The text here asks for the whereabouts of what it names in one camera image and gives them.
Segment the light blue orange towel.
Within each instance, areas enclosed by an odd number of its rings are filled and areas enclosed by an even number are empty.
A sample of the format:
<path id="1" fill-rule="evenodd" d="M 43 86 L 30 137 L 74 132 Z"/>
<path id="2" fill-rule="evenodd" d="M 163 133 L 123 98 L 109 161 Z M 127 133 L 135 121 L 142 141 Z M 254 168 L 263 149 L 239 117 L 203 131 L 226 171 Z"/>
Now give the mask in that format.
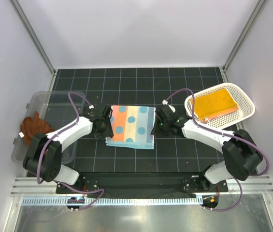
<path id="1" fill-rule="evenodd" d="M 112 110 L 110 122 L 114 135 L 105 139 L 107 146 L 154 148 L 151 131 L 155 123 L 155 107 L 113 105 Z"/>

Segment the yellow blue patterned towel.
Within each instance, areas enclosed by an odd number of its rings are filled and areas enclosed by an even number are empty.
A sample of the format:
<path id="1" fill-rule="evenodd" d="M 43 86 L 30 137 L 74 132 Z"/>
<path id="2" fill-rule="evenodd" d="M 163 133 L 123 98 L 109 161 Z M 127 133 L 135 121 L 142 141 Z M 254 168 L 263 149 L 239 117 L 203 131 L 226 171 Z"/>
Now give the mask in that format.
<path id="1" fill-rule="evenodd" d="M 194 101 L 191 99 L 187 105 L 191 109 L 194 107 L 194 116 L 202 122 L 204 122 L 203 119 L 206 116 L 213 113 L 238 107 L 238 104 L 227 89 L 221 89 L 208 95 L 197 97 Z"/>

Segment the orange polka dot towel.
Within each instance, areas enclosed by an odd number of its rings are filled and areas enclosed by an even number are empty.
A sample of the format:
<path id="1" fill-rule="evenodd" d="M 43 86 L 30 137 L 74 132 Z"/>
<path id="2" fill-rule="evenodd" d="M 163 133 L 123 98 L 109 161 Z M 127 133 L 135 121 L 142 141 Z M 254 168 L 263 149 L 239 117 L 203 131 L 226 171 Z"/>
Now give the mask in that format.
<path id="1" fill-rule="evenodd" d="M 211 121 L 213 119 L 228 115 L 230 113 L 234 113 L 234 112 L 238 111 L 238 109 L 239 109 L 238 107 L 234 107 L 234 108 L 230 108 L 230 109 L 227 109 L 227 110 L 223 110 L 223 111 L 218 112 L 218 113 L 213 113 L 213 114 L 211 114 L 209 116 L 206 116 L 203 119 L 203 121 L 205 121 L 205 122 Z"/>

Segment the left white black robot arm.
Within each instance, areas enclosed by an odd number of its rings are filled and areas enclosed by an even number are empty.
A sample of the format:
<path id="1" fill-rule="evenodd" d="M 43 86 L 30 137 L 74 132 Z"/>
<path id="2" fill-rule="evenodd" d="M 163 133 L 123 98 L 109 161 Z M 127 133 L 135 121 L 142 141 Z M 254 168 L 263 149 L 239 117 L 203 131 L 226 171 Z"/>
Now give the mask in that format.
<path id="1" fill-rule="evenodd" d="M 34 174 L 39 184 L 43 181 L 63 182 L 72 193 L 80 193 L 84 188 L 80 173 L 62 164 L 62 153 L 74 142 L 92 133 L 98 140 L 113 137 L 111 117 L 111 106 L 89 106 L 61 129 L 45 135 L 37 133 L 24 157 L 23 168 Z"/>

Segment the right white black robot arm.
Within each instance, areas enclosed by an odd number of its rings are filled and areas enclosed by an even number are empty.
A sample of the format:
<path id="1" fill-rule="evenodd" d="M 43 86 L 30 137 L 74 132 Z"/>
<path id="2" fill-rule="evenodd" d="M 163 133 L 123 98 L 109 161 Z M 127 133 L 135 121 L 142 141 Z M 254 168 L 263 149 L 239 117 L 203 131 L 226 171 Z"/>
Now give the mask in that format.
<path id="1" fill-rule="evenodd" d="M 224 180 L 235 178 L 245 181 L 263 161 L 264 155 L 245 130 L 237 132 L 216 130 L 192 117 L 178 115 L 168 105 L 155 109 L 152 135 L 174 135 L 198 141 L 214 148 L 223 155 L 223 161 L 210 165 L 196 181 L 203 191 L 211 191 Z"/>

